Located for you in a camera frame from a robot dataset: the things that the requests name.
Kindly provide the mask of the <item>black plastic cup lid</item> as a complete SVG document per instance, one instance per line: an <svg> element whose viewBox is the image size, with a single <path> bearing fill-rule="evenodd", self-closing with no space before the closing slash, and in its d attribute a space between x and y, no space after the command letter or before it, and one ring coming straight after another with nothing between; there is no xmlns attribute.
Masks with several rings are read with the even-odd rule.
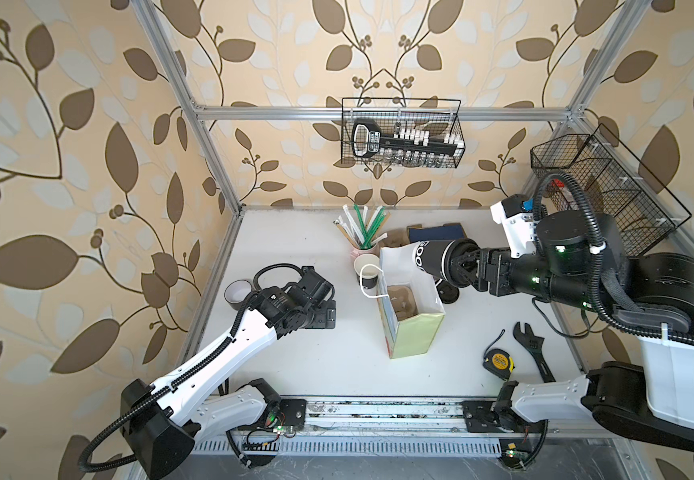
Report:
<svg viewBox="0 0 694 480"><path fill-rule="evenodd" d="M446 305L454 304L460 298L460 289L447 282L439 283L436 288L440 300Z"/></svg>

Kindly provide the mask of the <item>white green paper bag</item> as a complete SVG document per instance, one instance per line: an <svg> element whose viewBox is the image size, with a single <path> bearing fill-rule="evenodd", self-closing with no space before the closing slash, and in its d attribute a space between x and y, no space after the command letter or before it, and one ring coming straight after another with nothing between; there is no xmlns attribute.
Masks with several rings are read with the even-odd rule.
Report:
<svg viewBox="0 0 694 480"><path fill-rule="evenodd" d="M385 247L354 260L363 295L378 303L391 359L427 353L445 318L434 277L422 269L427 246Z"/></svg>

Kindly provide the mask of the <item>black paper coffee cup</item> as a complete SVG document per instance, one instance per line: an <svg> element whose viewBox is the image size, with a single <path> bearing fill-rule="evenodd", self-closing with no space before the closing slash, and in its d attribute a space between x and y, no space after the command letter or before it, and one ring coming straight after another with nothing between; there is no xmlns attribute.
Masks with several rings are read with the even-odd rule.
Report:
<svg viewBox="0 0 694 480"><path fill-rule="evenodd" d="M453 242L456 240L422 241L414 245L413 259L416 266L432 275L451 283L451 273L455 266L451 264ZM464 267L473 270L478 267Z"/></svg>

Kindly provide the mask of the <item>brown pulp cup carrier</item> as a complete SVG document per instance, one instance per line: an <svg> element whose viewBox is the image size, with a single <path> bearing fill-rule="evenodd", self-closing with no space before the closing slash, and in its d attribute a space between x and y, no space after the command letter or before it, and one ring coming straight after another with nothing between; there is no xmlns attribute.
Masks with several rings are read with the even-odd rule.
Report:
<svg viewBox="0 0 694 480"><path fill-rule="evenodd" d="M387 232L387 237L381 242L382 247L400 248L410 244L406 228L393 229Z"/></svg>

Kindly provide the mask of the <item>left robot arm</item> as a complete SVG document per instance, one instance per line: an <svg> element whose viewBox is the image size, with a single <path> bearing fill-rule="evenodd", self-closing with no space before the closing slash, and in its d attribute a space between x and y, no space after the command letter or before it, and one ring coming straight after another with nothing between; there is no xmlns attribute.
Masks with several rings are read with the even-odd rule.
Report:
<svg viewBox="0 0 694 480"><path fill-rule="evenodd" d="M252 280L230 328L208 347L151 384L131 382L121 415L85 447L83 473L137 463L150 479L176 470L196 443L277 415L280 397L263 379L214 398L244 363L299 329L335 325L335 288L312 266L294 266L296 282L263 288Z"/></svg>

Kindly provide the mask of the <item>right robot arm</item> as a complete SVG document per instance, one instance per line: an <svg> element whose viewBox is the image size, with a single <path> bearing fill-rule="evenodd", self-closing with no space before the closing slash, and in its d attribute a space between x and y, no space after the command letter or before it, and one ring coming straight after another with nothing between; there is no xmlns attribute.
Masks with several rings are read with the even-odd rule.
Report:
<svg viewBox="0 0 694 480"><path fill-rule="evenodd" d="M547 175L532 197L502 203L507 248L462 238L418 250L417 263L458 288L496 297L528 295L594 313L610 331L636 337L643 362L611 361L559 381L531 326L515 337L541 380L510 380L477 419L507 431L547 430L557 420L592 420L624 438L694 453L694 258L629 256L614 218L593 206L565 173Z"/></svg>

